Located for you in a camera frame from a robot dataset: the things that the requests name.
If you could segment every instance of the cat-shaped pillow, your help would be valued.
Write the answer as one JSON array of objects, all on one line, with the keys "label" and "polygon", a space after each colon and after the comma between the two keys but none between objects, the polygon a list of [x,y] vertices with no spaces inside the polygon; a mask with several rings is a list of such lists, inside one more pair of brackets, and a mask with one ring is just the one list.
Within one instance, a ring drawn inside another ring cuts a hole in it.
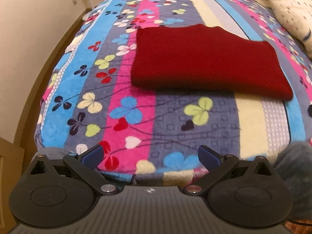
[{"label": "cat-shaped pillow", "polygon": [[272,8],[276,19],[290,34],[300,40],[312,58],[312,0],[255,0]]}]

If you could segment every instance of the bed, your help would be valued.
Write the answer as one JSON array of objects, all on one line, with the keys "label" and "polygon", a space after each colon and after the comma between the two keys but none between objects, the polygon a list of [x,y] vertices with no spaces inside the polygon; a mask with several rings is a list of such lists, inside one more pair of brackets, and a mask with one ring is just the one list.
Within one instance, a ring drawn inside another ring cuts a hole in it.
[{"label": "bed", "polygon": [[[268,41],[293,99],[131,86],[138,28],[198,23]],[[274,158],[290,141],[310,140],[311,66],[297,40],[253,0],[104,0],[54,68],[35,142],[38,149],[80,154],[102,141],[105,158],[98,169],[104,176],[185,186],[207,173],[197,157],[201,144],[222,155],[253,159]]]}]

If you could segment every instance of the logo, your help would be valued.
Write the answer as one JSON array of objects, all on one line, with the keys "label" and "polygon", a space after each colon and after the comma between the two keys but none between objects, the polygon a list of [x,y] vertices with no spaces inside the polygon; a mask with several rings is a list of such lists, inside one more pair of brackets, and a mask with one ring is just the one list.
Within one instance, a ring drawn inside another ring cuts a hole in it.
[{"label": "logo", "polygon": [[148,193],[154,193],[156,190],[154,188],[149,188],[146,190],[146,192]]}]

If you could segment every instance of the cable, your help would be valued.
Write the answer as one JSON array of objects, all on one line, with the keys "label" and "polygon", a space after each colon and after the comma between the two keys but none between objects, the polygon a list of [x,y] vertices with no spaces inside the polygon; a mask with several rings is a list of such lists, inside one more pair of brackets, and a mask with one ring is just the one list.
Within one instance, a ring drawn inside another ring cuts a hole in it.
[{"label": "cable", "polygon": [[302,225],[302,226],[311,226],[312,227],[312,224],[310,224],[310,223],[297,222],[297,221],[294,221],[294,220],[287,220],[287,221],[291,222],[291,223],[294,223],[294,224]]}]

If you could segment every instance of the red knit fabric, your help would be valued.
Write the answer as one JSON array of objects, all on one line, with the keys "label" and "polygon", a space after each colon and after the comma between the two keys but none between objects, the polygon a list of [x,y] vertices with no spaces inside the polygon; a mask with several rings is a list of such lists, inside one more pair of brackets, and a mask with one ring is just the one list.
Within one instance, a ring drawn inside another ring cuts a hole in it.
[{"label": "red knit fabric", "polygon": [[138,29],[131,69],[145,89],[222,90],[291,100],[292,89],[274,48],[220,27]]}]

